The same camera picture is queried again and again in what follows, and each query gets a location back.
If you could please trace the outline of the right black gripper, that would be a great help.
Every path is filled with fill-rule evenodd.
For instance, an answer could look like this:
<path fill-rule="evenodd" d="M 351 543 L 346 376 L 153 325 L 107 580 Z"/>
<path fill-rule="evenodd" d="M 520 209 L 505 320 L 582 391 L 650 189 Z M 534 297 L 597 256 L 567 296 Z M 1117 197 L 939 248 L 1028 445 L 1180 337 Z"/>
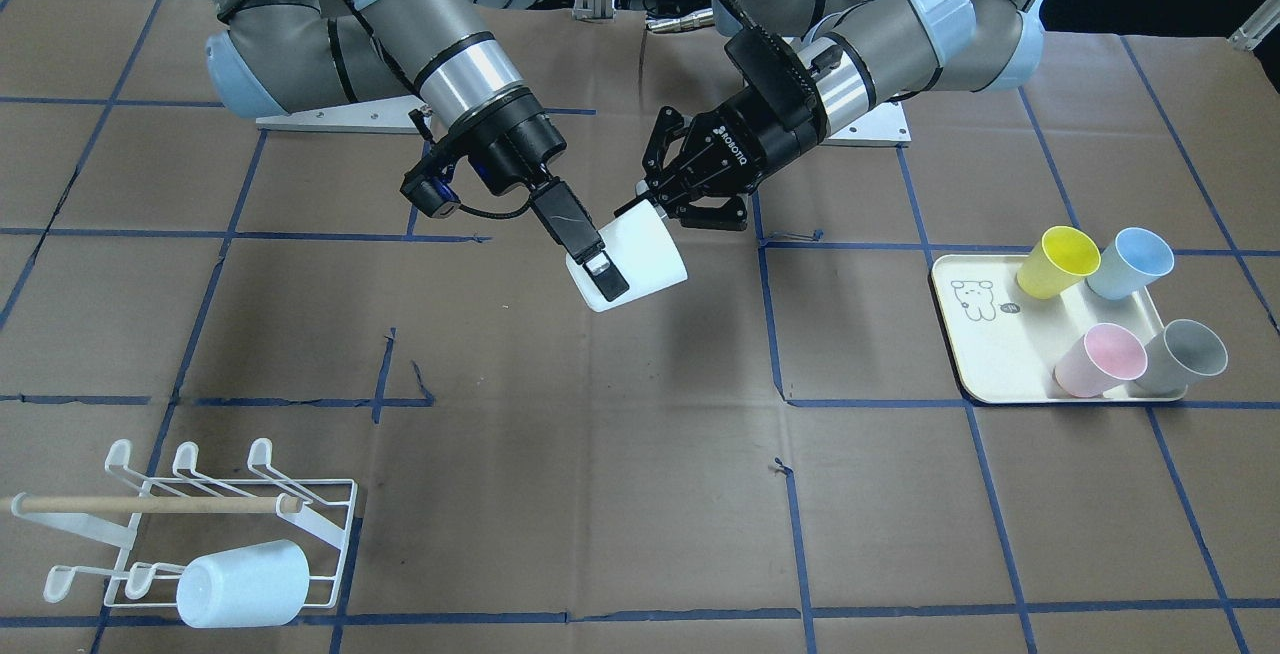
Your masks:
<path fill-rule="evenodd" d="M 612 303 L 630 285 L 584 203 L 566 180 L 550 174 L 549 163 L 564 148 L 563 136 L 531 90 L 507 90 L 448 127 L 430 148 L 430 177 L 448 183 L 448 168 L 466 157 L 495 197 L 517 186 L 531 189 L 532 211 L 566 250 L 571 267 L 588 276 L 588 293 Z"/>

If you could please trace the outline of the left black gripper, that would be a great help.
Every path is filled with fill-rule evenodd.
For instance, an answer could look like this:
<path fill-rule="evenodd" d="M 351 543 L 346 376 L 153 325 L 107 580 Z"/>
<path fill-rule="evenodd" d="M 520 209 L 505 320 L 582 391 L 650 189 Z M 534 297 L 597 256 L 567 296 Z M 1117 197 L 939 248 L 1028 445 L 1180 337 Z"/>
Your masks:
<path fill-rule="evenodd" d="M 826 125 L 817 93 L 771 97 L 753 84 L 695 116 L 660 108 L 643 154 L 640 198 L 687 229 L 741 233 L 748 206 L 732 195 L 755 192 L 767 177 L 814 148 Z M 699 206 L 712 197 L 730 198 L 717 207 Z"/>

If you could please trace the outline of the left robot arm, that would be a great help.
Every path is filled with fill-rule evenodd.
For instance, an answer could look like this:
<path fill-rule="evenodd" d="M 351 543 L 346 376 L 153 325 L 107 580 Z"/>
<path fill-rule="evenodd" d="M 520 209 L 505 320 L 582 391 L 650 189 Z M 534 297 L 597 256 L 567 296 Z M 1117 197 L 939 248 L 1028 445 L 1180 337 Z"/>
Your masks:
<path fill-rule="evenodd" d="M 695 229 L 742 230 L 746 195 L 882 104 L 1018 88 L 1044 45 L 1027 0 L 716 0 L 713 19 L 744 90 L 663 108 L 635 197 Z"/>

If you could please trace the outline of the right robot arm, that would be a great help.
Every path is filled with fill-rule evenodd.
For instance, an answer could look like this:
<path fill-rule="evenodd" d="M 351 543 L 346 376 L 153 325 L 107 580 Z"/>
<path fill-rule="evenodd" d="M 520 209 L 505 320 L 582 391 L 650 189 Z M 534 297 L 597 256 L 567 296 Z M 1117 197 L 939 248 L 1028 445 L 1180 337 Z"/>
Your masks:
<path fill-rule="evenodd" d="M 486 189 L 527 193 L 585 276 L 614 303 L 634 289 L 566 180 L 549 165 L 566 148 L 541 102 L 470 0 L 214 0 L 224 26 L 207 70 L 221 102 L 244 118 L 283 116 L 411 93 L 444 136 L 404 175 L 402 195 L 428 218 L 462 207 L 451 188 L 466 159 Z"/>

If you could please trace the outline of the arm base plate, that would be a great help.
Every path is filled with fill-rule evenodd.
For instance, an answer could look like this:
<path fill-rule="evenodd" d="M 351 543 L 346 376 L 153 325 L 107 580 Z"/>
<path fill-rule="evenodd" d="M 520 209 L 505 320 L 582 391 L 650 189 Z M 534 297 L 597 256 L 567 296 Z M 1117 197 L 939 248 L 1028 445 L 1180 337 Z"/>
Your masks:
<path fill-rule="evenodd" d="M 815 148 L 810 143 L 814 125 L 827 125 L 827 138 L 820 145 L 854 145 L 854 147 L 896 147 L 908 145 L 911 140 L 902 108 L 899 104 L 879 104 L 873 110 L 867 108 L 845 108 L 837 110 L 836 120 L 828 116 L 827 108 L 819 99 L 815 116 L 794 131 L 787 131 L 769 110 L 755 90 L 744 90 L 717 108 L 723 116 L 735 116 L 742 122 L 751 140 L 755 140 L 767 154 L 806 154 Z M 846 113 L 859 113 L 858 118 L 845 120 Z"/>
<path fill-rule="evenodd" d="M 415 95 L 260 116 L 255 122 L 260 129 L 288 133 L 419 134 L 411 116 L 413 111 L 422 113 L 425 124 L 434 124 L 434 113 Z"/>

